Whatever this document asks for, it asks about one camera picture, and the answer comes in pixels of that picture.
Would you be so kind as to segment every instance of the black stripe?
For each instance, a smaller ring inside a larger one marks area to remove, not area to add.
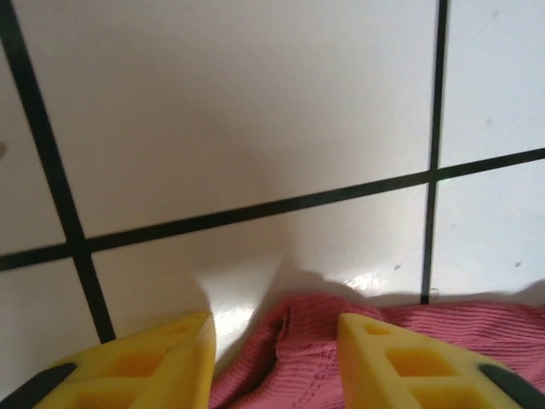
[[[0,256],[0,272],[70,257],[68,245],[49,245]]]
[[[516,164],[526,164],[542,159],[545,159],[545,148],[534,149],[522,153],[513,153],[497,158],[478,160],[468,164],[457,164],[438,169],[433,175],[430,172],[416,173],[383,181],[373,181],[363,185],[343,187],[341,189],[313,193],[291,199],[257,204],[236,210],[227,210],[143,228],[104,234],[87,239],[87,246],[92,252],[110,250],[125,245],[145,243],[150,240],[163,239],[178,234],[217,228],[237,222],[246,222],[260,217],[274,216],[288,211],[327,205],[342,200],[363,198],[380,192],[418,186],[428,183],[429,181],[442,181],[444,179],[473,175],[488,170],[501,169],[508,166],[515,166]],[[51,245],[43,248],[5,254],[0,256],[0,271],[28,267],[33,264],[51,262],[69,256],[70,252],[67,245]]]
[[[190,217],[173,222],[166,222],[135,228],[119,233],[105,234],[88,239],[91,251],[109,250],[124,245],[135,245],[150,240],[164,239],[184,233],[197,232],[208,228],[217,228],[228,224],[247,222],[267,216],[280,215],[290,211],[328,205],[342,200],[362,198],[371,194],[412,187],[426,183],[427,172],[394,177],[382,181],[372,181],[361,185],[342,187],[320,193],[312,193],[295,198],[282,199],[264,204],[226,210],[204,216]]]
[[[13,4],[7,0],[0,2],[0,34],[9,68],[19,91],[26,119],[99,339],[102,342],[110,341],[115,338],[115,334],[106,301],[85,242],[82,225],[77,216],[76,205],[60,160],[59,149],[32,68],[31,58],[26,49]]]
[[[443,85],[445,79],[445,46],[448,20],[448,0],[439,0],[437,17],[437,37],[435,49],[435,74],[433,85],[432,135],[429,153],[429,170],[432,180],[427,186],[426,230],[424,233],[424,257],[422,263],[422,304],[429,303],[429,288],[432,278],[433,230],[435,224],[435,204],[437,201],[437,169],[439,167],[439,148],[441,142],[441,117],[443,112]]]
[[[470,162],[469,164],[448,166],[437,170],[435,175],[437,181],[443,181],[453,177],[473,175],[475,173],[486,172],[487,170],[506,168],[508,166],[515,166],[516,164],[527,164],[542,159],[545,159],[545,147],[521,153],[498,156],[496,158],[482,159]]]

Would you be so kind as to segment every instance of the ribbed fabric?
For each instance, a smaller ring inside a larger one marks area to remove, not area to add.
[[[545,308],[465,302],[378,309],[326,295],[285,299],[213,384],[212,409],[343,408],[336,325],[356,313],[488,355],[545,391]]]

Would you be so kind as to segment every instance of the tile floor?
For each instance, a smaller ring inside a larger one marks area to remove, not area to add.
[[[428,168],[435,1],[14,6],[88,238]],[[545,147],[543,11],[452,2],[440,166]],[[2,397],[99,338],[71,259],[4,268],[66,241],[4,53],[0,130]],[[545,303],[544,174],[439,182],[432,302]],[[211,308],[221,369],[290,291],[419,302],[424,182],[96,251],[113,327]]]

